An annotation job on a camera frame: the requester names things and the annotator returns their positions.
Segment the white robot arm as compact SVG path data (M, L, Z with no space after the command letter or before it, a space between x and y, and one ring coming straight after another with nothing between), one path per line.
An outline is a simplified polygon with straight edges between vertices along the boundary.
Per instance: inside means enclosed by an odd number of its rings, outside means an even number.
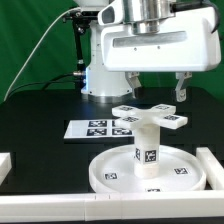
M186 100L194 72L221 61L220 13L210 0L74 0L82 14L94 12L101 60L137 86L134 72L174 72L175 98Z

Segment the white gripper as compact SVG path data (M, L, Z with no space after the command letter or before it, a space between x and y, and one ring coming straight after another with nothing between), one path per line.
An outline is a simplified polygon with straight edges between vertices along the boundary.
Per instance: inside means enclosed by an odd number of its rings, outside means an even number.
M174 98L184 102L191 72L208 71L221 62L215 11L211 7L178 12L154 34L135 35L130 25L106 26L101 33L103 62L110 71L126 72L130 97L141 99L139 72L177 72Z

